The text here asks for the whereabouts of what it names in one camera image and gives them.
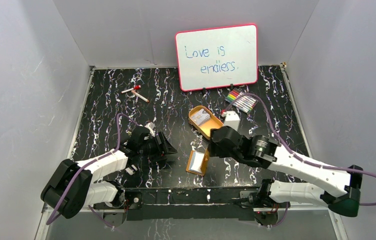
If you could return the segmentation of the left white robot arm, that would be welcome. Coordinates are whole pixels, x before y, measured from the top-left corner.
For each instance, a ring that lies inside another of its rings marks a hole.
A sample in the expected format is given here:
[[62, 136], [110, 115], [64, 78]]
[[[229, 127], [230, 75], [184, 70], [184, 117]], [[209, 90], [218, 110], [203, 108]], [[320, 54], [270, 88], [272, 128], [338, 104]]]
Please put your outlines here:
[[177, 152], [162, 131], [154, 133], [150, 126], [136, 126], [129, 139], [120, 140], [118, 147], [104, 154], [87, 160], [63, 160], [43, 188], [40, 199], [55, 210], [51, 215], [53, 220], [59, 216], [73, 218], [82, 208], [99, 203], [120, 208], [125, 203], [125, 194], [103, 177], [121, 171], [134, 174], [137, 168], [129, 164], [132, 159], [145, 157], [160, 162]]

